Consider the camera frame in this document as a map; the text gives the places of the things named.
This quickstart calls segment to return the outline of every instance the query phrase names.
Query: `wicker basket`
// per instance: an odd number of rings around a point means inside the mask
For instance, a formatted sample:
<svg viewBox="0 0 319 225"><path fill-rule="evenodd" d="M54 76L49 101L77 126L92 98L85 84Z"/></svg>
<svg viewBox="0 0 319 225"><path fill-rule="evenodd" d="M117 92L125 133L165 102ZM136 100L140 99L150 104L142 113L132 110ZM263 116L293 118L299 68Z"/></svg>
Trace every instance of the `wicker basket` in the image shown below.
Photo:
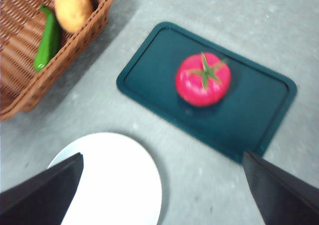
<svg viewBox="0 0 319 225"><path fill-rule="evenodd" d="M113 0L92 0L96 10L74 34L62 32L61 49L41 72L33 69L45 26L39 10L50 0L1 0L0 120L33 109L88 44L103 30Z"/></svg>

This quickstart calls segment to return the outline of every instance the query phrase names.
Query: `red tomato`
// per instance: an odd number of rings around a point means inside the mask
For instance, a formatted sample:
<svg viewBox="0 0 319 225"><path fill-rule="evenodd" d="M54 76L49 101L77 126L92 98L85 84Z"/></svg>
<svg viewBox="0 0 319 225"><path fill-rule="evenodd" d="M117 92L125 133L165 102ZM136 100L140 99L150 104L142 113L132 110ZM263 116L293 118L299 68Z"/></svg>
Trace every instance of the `red tomato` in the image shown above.
<svg viewBox="0 0 319 225"><path fill-rule="evenodd" d="M190 104L204 107L219 102L231 80L229 67L212 53L187 57L175 78L179 95Z"/></svg>

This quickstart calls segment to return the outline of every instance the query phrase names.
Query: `green chili pepper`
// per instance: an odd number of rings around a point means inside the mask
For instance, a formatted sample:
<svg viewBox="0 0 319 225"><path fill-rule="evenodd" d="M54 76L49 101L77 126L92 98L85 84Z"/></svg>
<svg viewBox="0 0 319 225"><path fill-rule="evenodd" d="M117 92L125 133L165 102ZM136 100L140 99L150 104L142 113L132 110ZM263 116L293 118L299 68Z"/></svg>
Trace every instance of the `green chili pepper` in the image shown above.
<svg viewBox="0 0 319 225"><path fill-rule="evenodd" d="M34 59L34 69L39 72L49 63L60 49L60 25L54 12L45 5L41 5L41 11L46 17L45 28L42 40L39 45L38 53Z"/></svg>

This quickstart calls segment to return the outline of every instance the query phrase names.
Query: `tomato stem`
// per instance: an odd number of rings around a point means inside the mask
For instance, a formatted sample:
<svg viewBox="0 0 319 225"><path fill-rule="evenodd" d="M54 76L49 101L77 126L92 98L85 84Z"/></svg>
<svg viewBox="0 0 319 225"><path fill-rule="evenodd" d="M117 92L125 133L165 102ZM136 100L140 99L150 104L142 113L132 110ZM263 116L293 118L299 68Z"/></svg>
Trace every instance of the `tomato stem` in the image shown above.
<svg viewBox="0 0 319 225"><path fill-rule="evenodd" d="M225 65L226 59L218 61L217 63L211 65L210 67L208 65L207 59L203 52L201 53L201 58L202 58L203 70L190 70L191 74L196 74L201 76L201 83L205 90L207 90L208 78L211 78L217 81L218 83L222 83L220 78L216 75L216 71Z"/></svg>

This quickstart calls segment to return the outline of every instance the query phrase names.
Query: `gray floor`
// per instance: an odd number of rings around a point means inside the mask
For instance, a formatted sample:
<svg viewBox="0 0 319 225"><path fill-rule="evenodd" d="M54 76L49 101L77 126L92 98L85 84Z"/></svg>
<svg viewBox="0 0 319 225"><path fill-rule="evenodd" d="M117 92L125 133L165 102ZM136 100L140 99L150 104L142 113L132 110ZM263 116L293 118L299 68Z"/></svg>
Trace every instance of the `gray floor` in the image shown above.
<svg viewBox="0 0 319 225"><path fill-rule="evenodd" d="M159 168L159 224L263 224L239 164L117 89L116 77L161 21L296 82L264 157L319 187L319 0L116 0L107 28L38 107L1 123L2 191L44 170L73 140L115 131L142 143Z"/></svg>

